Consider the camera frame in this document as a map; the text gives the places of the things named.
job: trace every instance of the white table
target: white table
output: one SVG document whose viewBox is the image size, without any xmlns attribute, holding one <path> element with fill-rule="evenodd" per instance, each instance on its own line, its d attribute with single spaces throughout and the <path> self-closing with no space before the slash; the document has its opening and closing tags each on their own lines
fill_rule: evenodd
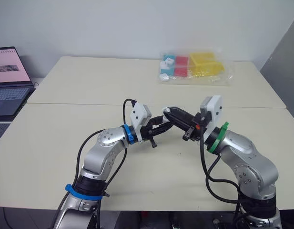
<svg viewBox="0 0 294 229">
<path fill-rule="evenodd" d="M 251 62 L 235 62 L 231 86 L 165 85 L 159 60 L 62 57 L 28 103 L 120 105 L 126 98 L 147 105 L 200 106 L 206 96 L 223 96 L 224 107 L 285 108 Z"/>
<path fill-rule="evenodd" d="M 194 114 L 198 105 L 183 107 Z M 160 106 L 150 106 L 153 116 Z M 277 206 L 294 208 L 294 119 L 284 108 L 224 108 L 220 124 L 250 138 L 279 170 Z M 77 151 L 92 132 L 122 124 L 122 107 L 108 105 L 27 104 L 0 140 L 0 206 L 56 209 L 73 181 Z M 108 188 L 103 210 L 234 210 L 207 191 L 199 147 L 182 140 L 173 127 L 149 142 L 129 148 L 128 157 Z M 95 143 L 91 140 L 82 159 Z M 116 159 L 117 165 L 122 153 Z M 215 156 L 206 152 L 209 165 Z M 220 162 L 214 177 L 235 180 Z M 235 198 L 234 188 L 213 184 L 216 193 Z"/>
</svg>

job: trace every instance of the white block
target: white block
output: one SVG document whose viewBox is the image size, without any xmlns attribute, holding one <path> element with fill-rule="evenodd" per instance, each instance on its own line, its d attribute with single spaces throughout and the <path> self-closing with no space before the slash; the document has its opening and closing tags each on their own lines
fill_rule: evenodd
<svg viewBox="0 0 294 229">
<path fill-rule="evenodd" d="M 161 69 L 170 69 L 165 61 L 160 62 Z"/>
<path fill-rule="evenodd" d="M 166 62 L 167 65 L 173 65 L 173 64 L 174 64 L 174 59 L 167 58 L 167 59 L 165 60 L 165 62 Z"/>
<path fill-rule="evenodd" d="M 166 73 L 160 74 L 160 80 L 162 82 L 170 80 L 169 76 Z"/>
</svg>

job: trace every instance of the gray wall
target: gray wall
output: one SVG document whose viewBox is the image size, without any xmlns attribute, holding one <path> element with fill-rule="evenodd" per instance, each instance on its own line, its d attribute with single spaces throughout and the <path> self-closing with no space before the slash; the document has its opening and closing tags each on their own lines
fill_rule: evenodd
<svg viewBox="0 0 294 229">
<path fill-rule="evenodd" d="M 198 48 L 260 69 L 293 20 L 294 0 L 0 0 L 0 47 L 16 46 L 30 77 L 63 55 L 159 58 Z"/>
<path fill-rule="evenodd" d="M 294 22 L 260 72 L 294 117 Z"/>
</svg>

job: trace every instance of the blue ring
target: blue ring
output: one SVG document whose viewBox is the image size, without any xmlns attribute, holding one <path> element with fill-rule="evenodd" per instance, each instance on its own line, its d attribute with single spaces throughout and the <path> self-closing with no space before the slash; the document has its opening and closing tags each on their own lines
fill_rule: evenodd
<svg viewBox="0 0 294 229">
<path fill-rule="evenodd" d="M 65 186 L 65 190 L 69 191 L 74 197 L 78 197 L 80 199 L 85 199 L 85 200 L 101 200 L 102 199 L 102 196 L 86 196 L 86 195 L 80 194 L 76 192 L 70 184 L 67 184 Z"/>
<path fill-rule="evenodd" d="M 134 137 L 131 134 L 131 131 L 130 131 L 128 125 L 124 124 L 123 126 L 124 126 L 124 129 L 125 129 L 125 131 L 126 131 L 126 133 L 128 135 L 128 139 L 129 139 L 130 144 L 133 145 L 134 144 Z"/>
</svg>

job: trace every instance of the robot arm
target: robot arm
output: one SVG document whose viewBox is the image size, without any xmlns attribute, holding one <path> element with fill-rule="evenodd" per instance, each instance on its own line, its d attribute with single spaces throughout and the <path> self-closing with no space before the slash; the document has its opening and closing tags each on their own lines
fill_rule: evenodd
<svg viewBox="0 0 294 229">
<path fill-rule="evenodd" d="M 151 119 L 146 105 L 135 103 L 131 112 L 131 126 L 103 130 L 97 143 L 84 159 L 83 167 L 74 186 L 67 185 L 64 204 L 55 220 L 54 229 L 94 229 L 97 224 L 97 210 L 100 200 L 106 194 L 106 180 L 111 172 L 116 156 L 129 145 L 150 140 L 156 147 L 154 136 L 172 127 L 164 123 L 163 116 Z"/>
<path fill-rule="evenodd" d="M 220 154 L 221 159 L 233 170 L 240 188 L 241 212 L 249 213 L 246 221 L 250 228 L 282 228 L 280 213 L 276 208 L 275 181 L 278 179 L 276 166 L 262 156 L 254 144 L 245 136 L 216 127 L 221 115 L 221 97 L 207 97 L 201 112 L 195 116 L 177 107 L 167 107 L 165 117 L 185 131 L 184 140 L 199 141 L 201 134 L 207 149 Z"/>
</svg>

